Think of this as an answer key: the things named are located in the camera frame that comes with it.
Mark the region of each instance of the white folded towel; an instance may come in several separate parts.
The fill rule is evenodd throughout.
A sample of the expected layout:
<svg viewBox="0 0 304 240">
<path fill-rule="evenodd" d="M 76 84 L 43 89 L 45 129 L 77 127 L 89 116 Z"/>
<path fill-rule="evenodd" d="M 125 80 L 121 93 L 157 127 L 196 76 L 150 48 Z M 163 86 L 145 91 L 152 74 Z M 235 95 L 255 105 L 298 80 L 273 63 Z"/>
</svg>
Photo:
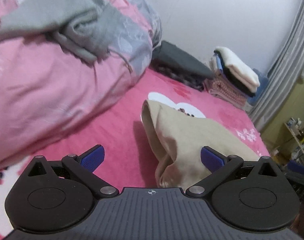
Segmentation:
<svg viewBox="0 0 304 240">
<path fill-rule="evenodd" d="M 231 73 L 249 88 L 251 92 L 255 93 L 253 88 L 260 86 L 258 75 L 230 49 L 216 47 L 215 50 L 220 52 L 225 67 L 230 69 Z"/>
<path fill-rule="evenodd" d="M 242 82 L 252 93 L 257 92 L 257 87 L 252 85 L 250 82 L 245 80 L 243 77 L 241 77 L 234 69 L 230 68 L 230 72 L 232 75 L 234 75 L 239 81 Z"/>
</svg>

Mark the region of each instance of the beige cloth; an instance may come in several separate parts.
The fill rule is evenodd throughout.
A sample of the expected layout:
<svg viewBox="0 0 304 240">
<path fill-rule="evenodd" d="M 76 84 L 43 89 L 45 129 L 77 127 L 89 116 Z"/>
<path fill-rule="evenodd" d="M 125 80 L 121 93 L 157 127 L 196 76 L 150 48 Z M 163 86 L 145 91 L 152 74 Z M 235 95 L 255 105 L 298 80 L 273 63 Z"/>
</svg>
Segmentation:
<svg viewBox="0 0 304 240">
<path fill-rule="evenodd" d="M 210 146 L 228 156 L 236 154 L 247 161 L 259 157 L 230 131 L 209 118 L 187 116 L 157 101 L 146 100 L 142 121 L 150 146 L 159 165 L 158 187 L 188 187 L 211 172 L 201 162 L 201 149 Z"/>
</svg>

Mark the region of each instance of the floral pattern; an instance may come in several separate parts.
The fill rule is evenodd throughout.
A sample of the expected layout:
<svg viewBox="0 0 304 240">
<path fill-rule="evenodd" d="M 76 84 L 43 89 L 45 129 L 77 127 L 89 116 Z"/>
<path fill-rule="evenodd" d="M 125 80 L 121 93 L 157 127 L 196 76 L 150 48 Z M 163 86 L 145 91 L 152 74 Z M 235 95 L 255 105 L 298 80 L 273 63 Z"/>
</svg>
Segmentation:
<svg viewBox="0 0 304 240">
<path fill-rule="evenodd" d="M 237 135 L 242 139 L 242 140 L 249 140 L 250 142 L 254 142 L 257 140 L 257 136 L 255 135 L 255 130 L 251 129 L 251 130 L 247 130 L 247 129 L 243 129 L 242 132 L 236 130 Z"/>
</svg>

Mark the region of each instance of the circular pad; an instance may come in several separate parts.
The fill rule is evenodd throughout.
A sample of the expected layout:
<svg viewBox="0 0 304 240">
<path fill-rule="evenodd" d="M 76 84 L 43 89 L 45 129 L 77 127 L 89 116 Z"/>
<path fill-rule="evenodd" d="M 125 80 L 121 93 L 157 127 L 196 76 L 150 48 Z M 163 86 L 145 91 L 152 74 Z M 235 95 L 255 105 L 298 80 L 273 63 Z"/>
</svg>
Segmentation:
<svg viewBox="0 0 304 240">
<path fill-rule="evenodd" d="M 212 206 L 221 219 L 250 231 L 267 232 L 290 225 L 299 205 L 290 184 L 270 176 L 232 180 L 212 194 Z"/>
<path fill-rule="evenodd" d="M 239 199 L 244 205 L 252 208 L 268 208 L 277 201 L 277 197 L 272 191 L 261 187 L 242 190 Z"/>
<path fill-rule="evenodd" d="M 37 189 L 33 191 L 28 197 L 29 203 L 33 207 L 39 209 L 55 208 L 62 204 L 64 200 L 64 191 L 52 187 Z"/>
<path fill-rule="evenodd" d="M 86 186 L 69 179 L 49 180 L 42 176 L 29 177 L 7 196 L 5 209 L 15 228 L 55 232 L 80 222 L 91 211 L 94 200 Z"/>
</svg>

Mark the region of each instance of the crosshair marking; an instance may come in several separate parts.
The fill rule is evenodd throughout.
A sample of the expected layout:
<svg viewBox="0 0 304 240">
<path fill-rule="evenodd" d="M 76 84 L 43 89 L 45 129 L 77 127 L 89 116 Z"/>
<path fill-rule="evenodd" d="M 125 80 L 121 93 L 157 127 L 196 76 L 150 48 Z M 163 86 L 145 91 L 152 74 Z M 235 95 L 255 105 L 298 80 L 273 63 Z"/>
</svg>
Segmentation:
<svg viewBox="0 0 304 240">
<path fill-rule="evenodd" d="M 153 190 L 153 189 L 150 189 L 149 191 L 146 191 L 148 194 L 150 194 L 150 195 L 153 195 L 153 194 L 155 194 L 155 193 L 157 193 L 155 190 Z"/>
</svg>

